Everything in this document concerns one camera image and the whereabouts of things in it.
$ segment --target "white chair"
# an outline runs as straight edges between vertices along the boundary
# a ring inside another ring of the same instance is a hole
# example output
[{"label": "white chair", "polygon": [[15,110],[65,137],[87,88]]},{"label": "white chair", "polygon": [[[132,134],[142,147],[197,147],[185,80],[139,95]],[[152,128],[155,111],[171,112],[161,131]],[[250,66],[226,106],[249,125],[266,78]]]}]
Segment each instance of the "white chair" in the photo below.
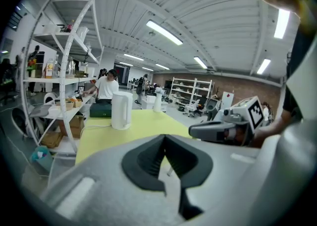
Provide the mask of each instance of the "white chair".
[{"label": "white chair", "polygon": [[188,114],[188,116],[190,116],[190,114],[192,113],[192,112],[194,112],[195,110],[197,110],[197,106],[198,106],[198,104],[199,104],[199,99],[198,100],[196,100],[193,104],[187,104],[186,106],[185,106],[185,112],[183,112],[183,114]]}]

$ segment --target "ceiling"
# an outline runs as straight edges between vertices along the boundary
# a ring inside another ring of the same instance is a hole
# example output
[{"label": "ceiling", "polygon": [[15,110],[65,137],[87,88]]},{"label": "ceiling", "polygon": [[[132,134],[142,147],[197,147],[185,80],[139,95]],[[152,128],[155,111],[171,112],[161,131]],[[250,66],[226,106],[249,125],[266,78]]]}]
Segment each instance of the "ceiling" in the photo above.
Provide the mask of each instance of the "ceiling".
[{"label": "ceiling", "polygon": [[[60,2],[58,11],[66,22],[80,12],[79,4]],[[278,10],[261,0],[96,0],[98,26],[106,52],[119,61],[155,64],[172,71],[202,71],[199,56],[210,70],[255,76],[264,58],[271,64],[261,76],[279,80],[286,74],[286,54],[292,47],[299,19],[291,14],[283,39],[274,38]],[[96,39],[91,14],[83,20]],[[146,26],[151,19],[183,41],[178,46]],[[92,43],[98,47],[98,41]],[[144,63],[123,53],[145,59]]]}]

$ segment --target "white electric kettle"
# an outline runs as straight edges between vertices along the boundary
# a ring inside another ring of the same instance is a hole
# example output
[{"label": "white electric kettle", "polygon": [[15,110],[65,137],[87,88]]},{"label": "white electric kettle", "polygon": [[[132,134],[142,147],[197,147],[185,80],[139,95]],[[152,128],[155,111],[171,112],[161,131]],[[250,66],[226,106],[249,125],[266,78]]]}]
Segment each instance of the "white electric kettle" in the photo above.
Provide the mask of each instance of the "white electric kettle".
[{"label": "white electric kettle", "polygon": [[119,130],[128,129],[131,125],[132,94],[114,92],[111,103],[111,126]]}]

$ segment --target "black shirt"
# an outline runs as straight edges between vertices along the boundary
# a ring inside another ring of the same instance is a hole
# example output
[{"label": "black shirt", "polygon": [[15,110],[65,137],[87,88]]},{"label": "black shirt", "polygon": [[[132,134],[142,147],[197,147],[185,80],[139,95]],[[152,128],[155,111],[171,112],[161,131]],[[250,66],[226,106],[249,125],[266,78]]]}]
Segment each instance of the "black shirt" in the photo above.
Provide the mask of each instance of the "black shirt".
[{"label": "black shirt", "polygon": [[[313,4],[314,7],[312,9],[314,10],[317,4],[317,0],[314,0],[313,3],[314,3]],[[299,26],[296,37],[295,37],[295,41],[294,41],[291,59],[289,63],[287,64],[287,69],[286,69],[287,79],[296,71],[298,66],[301,64],[309,47],[311,46],[313,42],[315,34],[316,34],[315,29],[308,31],[304,25],[301,24]],[[292,113],[292,116],[299,112],[297,103],[287,86],[285,90],[285,99],[284,99],[283,109]]]}]

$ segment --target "white t-shirt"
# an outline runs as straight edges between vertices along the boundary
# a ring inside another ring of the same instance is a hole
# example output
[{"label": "white t-shirt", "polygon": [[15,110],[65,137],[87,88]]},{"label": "white t-shirt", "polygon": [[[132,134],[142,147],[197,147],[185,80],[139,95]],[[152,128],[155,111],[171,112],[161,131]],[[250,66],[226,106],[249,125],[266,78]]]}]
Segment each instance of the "white t-shirt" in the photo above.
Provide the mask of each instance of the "white t-shirt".
[{"label": "white t-shirt", "polygon": [[108,81],[106,76],[100,77],[95,86],[99,89],[98,99],[112,99],[113,93],[119,91],[118,82]]},{"label": "white t-shirt", "polygon": [[264,121],[268,121],[268,116],[269,116],[268,108],[263,109],[263,115],[264,115]]}]

